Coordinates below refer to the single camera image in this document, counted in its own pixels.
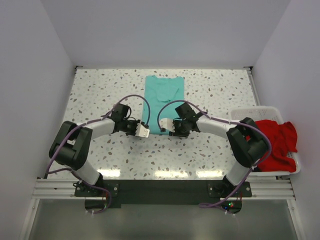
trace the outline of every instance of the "red cloth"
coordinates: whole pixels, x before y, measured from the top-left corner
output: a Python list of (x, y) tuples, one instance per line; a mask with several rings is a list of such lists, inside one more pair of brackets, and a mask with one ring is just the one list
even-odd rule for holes
[(269, 138), (272, 145), (271, 155), (258, 168), (262, 172), (296, 171), (296, 163), (290, 157), (288, 152), (297, 152), (297, 132), (291, 122), (278, 124), (276, 121), (261, 120), (255, 122), (259, 129)]

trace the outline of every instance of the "white basket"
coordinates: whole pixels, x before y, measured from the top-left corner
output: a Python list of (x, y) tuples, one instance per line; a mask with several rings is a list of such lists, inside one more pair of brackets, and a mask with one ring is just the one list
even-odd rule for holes
[[(246, 117), (253, 119), (254, 121), (259, 120), (272, 120), (278, 124), (285, 123), (279, 110), (272, 106), (251, 106), (251, 107), (237, 107), (232, 108), (229, 111), (231, 120), (242, 120)], [(289, 152), (287, 155), (289, 158), (294, 159), (296, 165), (295, 172), (288, 171), (264, 171), (264, 172), (252, 172), (251, 176), (284, 176), (290, 174), (296, 174), (300, 172), (301, 165), (298, 154), (295, 152)]]

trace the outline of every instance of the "speckled table surface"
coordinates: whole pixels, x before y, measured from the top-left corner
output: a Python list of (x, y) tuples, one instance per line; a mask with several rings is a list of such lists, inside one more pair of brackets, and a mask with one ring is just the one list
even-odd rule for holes
[[(64, 121), (87, 122), (105, 114), (128, 94), (144, 95), (146, 76), (184, 78), (184, 99), (212, 116), (228, 118), (234, 107), (255, 106), (246, 70), (217, 69), (78, 69)], [(142, 100), (124, 101), (132, 117), (141, 119)], [(150, 135), (148, 139), (123, 132), (91, 141), (88, 161), (104, 179), (221, 179), (235, 159), (229, 142), (221, 137), (192, 132), (189, 138)], [(53, 163), (51, 170), (61, 168)], [(73, 179), (69, 172), (51, 179)]]

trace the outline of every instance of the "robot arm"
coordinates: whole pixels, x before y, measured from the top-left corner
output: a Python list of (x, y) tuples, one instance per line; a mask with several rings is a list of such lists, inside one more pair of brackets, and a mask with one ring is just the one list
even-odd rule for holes
[[(100, 182), (103, 180), (101, 173), (96, 171), (87, 161), (91, 140), (119, 131), (125, 132), (126, 135), (141, 138), (149, 137), (150, 130), (147, 125), (140, 120), (126, 118), (128, 110), (128, 106), (118, 104), (109, 117), (76, 130), (70, 136), (68, 142), (64, 144), (55, 161), (60, 165), (70, 167), (77, 176), (88, 184), (101, 185)], [(66, 135), (80, 124), (70, 121), (65, 121), (62, 124), (50, 148), (50, 158), (52, 158)]]
[[(187, 137), (190, 131), (196, 131), (214, 134), (229, 140), (236, 162), (223, 178), (224, 188), (232, 189), (237, 186), (249, 169), (268, 151), (266, 140), (252, 128), (229, 124), (226, 119), (221, 119), (224, 120), (223, 122), (210, 120), (202, 113), (196, 114), (187, 103), (180, 105), (175, 110), (180, 119), (163, 118), (160, 121), (160, 126), (168, 129), (171, 136)], [(248, 117), (232, 122), (243, 123), (258, 129), (255, 122)]]

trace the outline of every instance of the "white wall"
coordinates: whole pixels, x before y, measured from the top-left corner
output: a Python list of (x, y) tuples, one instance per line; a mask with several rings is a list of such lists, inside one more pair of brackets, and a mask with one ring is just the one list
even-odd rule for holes
[(73, 72), (39, 0), (0, 0), (0, 239), (20, 234)]
[(308, 239), (320, 239), (320, 1), (291, 0), (253, 68), (261, 104), (298, 132), (301, 173), (292, 177)]
[(290, 0), (42, 0), (76, 65), (253, 66)]

